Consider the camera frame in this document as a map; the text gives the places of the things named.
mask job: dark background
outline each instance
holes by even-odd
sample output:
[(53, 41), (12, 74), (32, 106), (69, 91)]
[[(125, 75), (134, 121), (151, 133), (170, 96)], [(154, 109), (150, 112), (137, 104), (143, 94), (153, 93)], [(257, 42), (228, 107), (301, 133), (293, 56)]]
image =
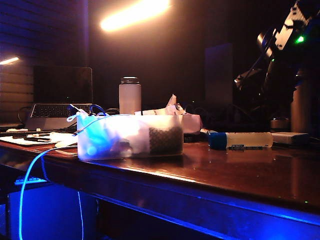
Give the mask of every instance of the dark background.
[[(123, 76), (140, 78), (144, 105), (165, 105), (171, 94), (185, 104), (205, 102), (205, 49), (231, 44), (232, 82), (258, 58), (258, 34), (282, 26), (294, 1), (172, 0), (168, 11), (145, 22), (114, 32), (100, 28), (104, 16), (133, 2), (89, 1), (88, 63), (94, 100), (106, 107), (118, 104)], [(231, 85), (225, 87), (230, 95)]]
[(93, 103), (105, 108), (119, 106), (120, 78), (135, 76), (144, 109), (164, 107), (172, 94), (183, 106), (222, 109), (233, 101), (234, 78), (260, 55), (258, 34), (281, 27), (294, 3), (171, 0), (145, 22), (100, 28), (135, 2), (0, 0), (0, 58), (20, 58), (0, 66), (0, 123), (18, 122), (18, 110), (34, 102), (34, 66), (92, 68)]

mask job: bottle cap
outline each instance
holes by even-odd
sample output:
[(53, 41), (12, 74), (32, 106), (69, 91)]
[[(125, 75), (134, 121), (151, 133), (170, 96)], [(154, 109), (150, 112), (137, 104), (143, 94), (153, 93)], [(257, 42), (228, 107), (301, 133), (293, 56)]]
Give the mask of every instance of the bottle cap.
[(124, 76), (121, 78), (121, 84), (139, 84), (139, 78), (135, 76)]
[(225, 132), (209, 132), (209, 147), (216, 150), (225, 150), (227, 147), (227, 135)]

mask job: blue cap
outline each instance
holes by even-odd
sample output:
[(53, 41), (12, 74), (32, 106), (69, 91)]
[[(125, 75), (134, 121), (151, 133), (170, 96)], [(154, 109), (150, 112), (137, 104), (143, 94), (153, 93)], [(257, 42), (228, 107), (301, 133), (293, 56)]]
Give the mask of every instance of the blue cap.
[(225, 132), (209, 132), (209, 147), (216, 150), (225, 150), (227, 147), (227, 135)]

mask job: laptop screen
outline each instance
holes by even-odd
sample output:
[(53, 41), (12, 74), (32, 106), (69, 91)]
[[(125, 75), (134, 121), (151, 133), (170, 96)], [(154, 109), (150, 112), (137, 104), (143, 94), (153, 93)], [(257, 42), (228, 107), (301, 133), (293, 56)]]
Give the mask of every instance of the laptop screen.
[(35, 103), (92, 103), (92, 69), (71, 66), (33, 68)]

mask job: white water bottle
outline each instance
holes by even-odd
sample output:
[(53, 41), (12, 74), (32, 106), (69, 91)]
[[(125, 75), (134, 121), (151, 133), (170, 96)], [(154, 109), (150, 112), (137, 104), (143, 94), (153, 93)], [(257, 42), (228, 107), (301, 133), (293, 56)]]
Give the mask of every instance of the white water bottle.
[(134, 76), (121, 78), (119, 85), (119, 112), (120, 114), (135, 114), (141, 110), (141, 85)]

